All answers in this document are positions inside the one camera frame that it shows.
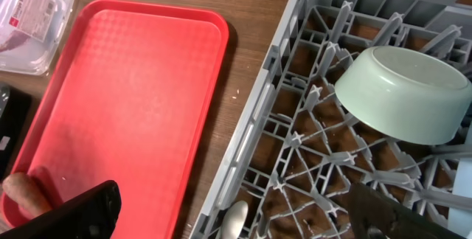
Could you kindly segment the orange carrot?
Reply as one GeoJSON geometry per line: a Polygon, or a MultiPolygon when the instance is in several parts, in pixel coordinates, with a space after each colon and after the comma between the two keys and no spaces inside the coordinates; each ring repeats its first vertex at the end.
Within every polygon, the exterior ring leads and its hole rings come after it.
{"type": "Polygon", "coordinates": [[[52,210],[52,205],[46,196],[26,173],[14,173],[7,176],[2,182],[2,188],[7,197],[34,218],[52,210]]]}

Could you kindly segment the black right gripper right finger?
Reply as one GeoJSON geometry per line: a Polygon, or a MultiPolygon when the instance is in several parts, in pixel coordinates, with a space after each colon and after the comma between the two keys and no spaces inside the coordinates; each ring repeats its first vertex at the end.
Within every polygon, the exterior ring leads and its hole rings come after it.
{"type": "Polygon", "coordinates": [[[463,239],[363,184],[350,187],[347,211],[356,239],[463,239]]]}

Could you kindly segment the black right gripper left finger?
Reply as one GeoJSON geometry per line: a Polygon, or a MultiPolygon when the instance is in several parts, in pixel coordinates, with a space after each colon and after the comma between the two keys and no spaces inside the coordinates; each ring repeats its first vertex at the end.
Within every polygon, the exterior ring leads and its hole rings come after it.
{"type": "Polygon", "coordinates": [[[25,224],[1,234],[1,239],[109,239],[117,225],[122,200],[113,180],[25,224]]]}

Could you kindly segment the light blue bowl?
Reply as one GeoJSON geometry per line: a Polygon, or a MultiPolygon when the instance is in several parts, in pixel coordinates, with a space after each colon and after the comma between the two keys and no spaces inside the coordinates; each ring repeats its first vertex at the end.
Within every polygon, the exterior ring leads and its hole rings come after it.
{"type": "Polygon", "coordinates": [[[471,238],[471,159],[461,159],[454,179],[453,195],[457,204],[448,213],[448,228],[471,238]]]}

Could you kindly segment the white plastic spoon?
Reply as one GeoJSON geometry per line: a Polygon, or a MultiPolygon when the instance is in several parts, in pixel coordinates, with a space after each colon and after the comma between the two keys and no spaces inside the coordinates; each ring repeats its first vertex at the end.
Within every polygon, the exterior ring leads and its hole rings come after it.
{"type": "Polygon", "coordinates": [[[246,201],[235,202],[224,215],[218,239],[238,239],[249,211],[246,201]]]}

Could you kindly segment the green bowl with food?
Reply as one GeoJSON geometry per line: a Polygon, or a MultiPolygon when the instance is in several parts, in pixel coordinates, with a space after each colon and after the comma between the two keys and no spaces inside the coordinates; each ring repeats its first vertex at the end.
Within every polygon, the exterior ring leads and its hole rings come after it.
{"type": "Polygon", "coordinates": [[[387,136],[420,145],[451,141],[471,104],[471,82],[447,63],[410,49],[365,49],[336,81],[340,103],[387,136]]]}

